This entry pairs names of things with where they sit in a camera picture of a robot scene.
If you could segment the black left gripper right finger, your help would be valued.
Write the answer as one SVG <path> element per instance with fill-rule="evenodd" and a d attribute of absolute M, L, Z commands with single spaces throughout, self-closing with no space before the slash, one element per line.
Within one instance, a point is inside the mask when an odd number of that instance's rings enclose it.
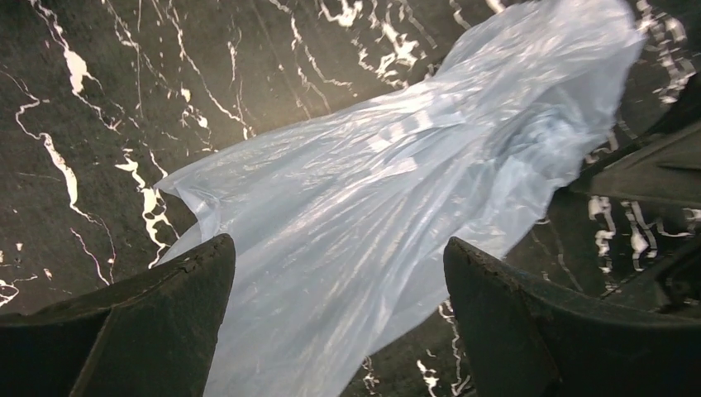
<path fill-rule="evenodd" d="M 443 263 L 479 395 L 699 395 L 700 317 L 610 304 L 456 237 Z"/>

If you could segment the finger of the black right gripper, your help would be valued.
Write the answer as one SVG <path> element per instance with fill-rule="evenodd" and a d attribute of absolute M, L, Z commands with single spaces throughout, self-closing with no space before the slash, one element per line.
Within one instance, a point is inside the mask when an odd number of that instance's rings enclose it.
<path fill-rule="evenodd" d="M 698 208 L 700 206 L 700 75 L 629 145 L 582 171 L 576 193 Z"/>
<path fill-rule="evenodd" d="M 700 236 L 624 280 L 601 300 L 650 313 L 700 317 Z"/>

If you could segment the translucent blue plastic bag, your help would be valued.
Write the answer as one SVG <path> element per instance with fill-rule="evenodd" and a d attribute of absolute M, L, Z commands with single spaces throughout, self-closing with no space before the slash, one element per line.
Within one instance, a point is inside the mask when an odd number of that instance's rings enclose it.
<path fill-rule="evenodd" d="M 337 396 L 448 296 L 460 237 L 504 256 L 615 123 L 645 38 L 624 1 L 515 4 L 430 78 L 266 132 L 157 188 L 220 234 L 236 275 L 207 396 Z"/>

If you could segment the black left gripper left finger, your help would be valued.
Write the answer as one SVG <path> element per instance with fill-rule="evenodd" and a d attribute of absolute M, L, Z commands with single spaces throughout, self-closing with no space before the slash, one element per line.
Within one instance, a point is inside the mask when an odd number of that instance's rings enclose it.
<path fill-rule="evenodd" d="M 4 314 L 2 395 L 202 395 L 235 255 L 222 234 L 92 293 Z"/>

